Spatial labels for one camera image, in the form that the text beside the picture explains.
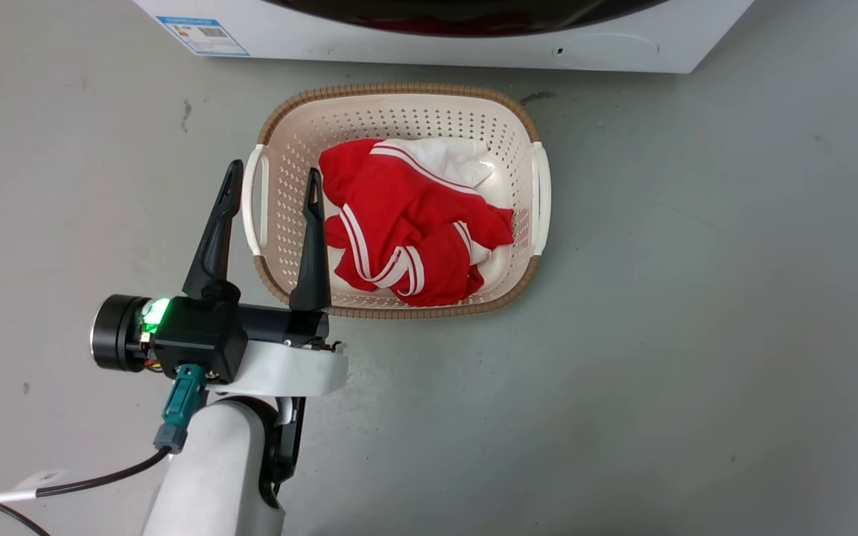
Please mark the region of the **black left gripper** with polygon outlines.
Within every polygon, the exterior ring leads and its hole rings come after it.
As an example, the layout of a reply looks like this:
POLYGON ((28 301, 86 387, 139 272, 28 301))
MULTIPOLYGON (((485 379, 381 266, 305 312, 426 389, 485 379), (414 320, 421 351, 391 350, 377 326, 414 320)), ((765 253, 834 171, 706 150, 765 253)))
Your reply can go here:
POLYGON ((256 397, 316 397, 345 386, 349 360, 327 342, 331 306, 322 174, 311 167, 301 210, 305 235, 289 308, 204 299, 228 281, 229 245, 241 210, 244 164, 229 163, 188 268, 185 296, 114 295, 93 319, 91 351, 102 369, 139 372, 150 362, 174 379, 184 364, 203 370, 208 389, 256 397))

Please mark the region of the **dark glass washing machine door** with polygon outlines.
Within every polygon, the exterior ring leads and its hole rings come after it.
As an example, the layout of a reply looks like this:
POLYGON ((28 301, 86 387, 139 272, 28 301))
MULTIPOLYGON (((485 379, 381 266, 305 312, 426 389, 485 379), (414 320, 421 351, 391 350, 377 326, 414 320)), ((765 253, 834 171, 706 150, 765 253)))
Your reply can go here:
POLYGON ((436 37, 558 33, 640 13, 669 0, 262 0, 331 22, 436 37))

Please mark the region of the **white washing machine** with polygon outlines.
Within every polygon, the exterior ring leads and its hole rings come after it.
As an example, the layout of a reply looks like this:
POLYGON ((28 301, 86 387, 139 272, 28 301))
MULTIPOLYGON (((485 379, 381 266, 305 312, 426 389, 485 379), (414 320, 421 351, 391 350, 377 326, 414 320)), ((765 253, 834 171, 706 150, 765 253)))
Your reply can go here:
POLYGON ((669 0, 584 28, 495 38, 388 33, 296 13, 262 0, 133 3, 158 24, 156 15, 215 19, 252 58, 688 74, 754 0, 669 0))

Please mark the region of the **beige perforated laundry basket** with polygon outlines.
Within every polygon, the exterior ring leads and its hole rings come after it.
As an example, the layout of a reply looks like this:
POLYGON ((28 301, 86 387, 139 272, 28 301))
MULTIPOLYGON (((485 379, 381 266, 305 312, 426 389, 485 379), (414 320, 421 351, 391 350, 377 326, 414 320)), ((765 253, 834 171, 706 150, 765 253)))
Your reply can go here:
POLYGON ((267 118, 250 153, 241 217, 253 265, 265 287, 288 303, 305 237, 307 174, 320 154, 364 137, 463 137, 486 143, 492 175, 486 200, 513 211, 513 243, 481 265, 486 282, 465 301, 410 307, 388 291, 365 293, 331 279, 333 316, 435 319, 504 308, 531 285, 550 229, 550 166, 537 126, 520 102, 496 89, 436 83, 378 83, 312 89, 267 118))

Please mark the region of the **red garment with white stripes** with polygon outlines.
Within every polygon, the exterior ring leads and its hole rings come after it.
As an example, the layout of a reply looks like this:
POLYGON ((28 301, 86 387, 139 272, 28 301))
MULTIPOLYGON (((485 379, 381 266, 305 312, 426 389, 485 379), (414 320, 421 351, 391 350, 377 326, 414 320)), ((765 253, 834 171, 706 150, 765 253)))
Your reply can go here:
POLYGON ((411 307, 463 301, 484 285, 480 265, 513 242, 513 211, 477 189, 440 184, 365 138, 319 157, 323 192, 336 207, 327 244, 343 251, 337 277, 364 292, 390 291, 411 307))

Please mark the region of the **blue energy label sticker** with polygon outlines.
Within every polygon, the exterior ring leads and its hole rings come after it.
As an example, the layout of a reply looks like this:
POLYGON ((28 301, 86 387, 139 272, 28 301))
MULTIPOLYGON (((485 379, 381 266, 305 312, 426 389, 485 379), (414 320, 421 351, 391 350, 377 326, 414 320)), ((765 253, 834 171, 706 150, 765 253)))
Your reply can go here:
POLYGON ((249 57, 251 55, 215 19, 158 15, 154 18, 198 57, 249 57))

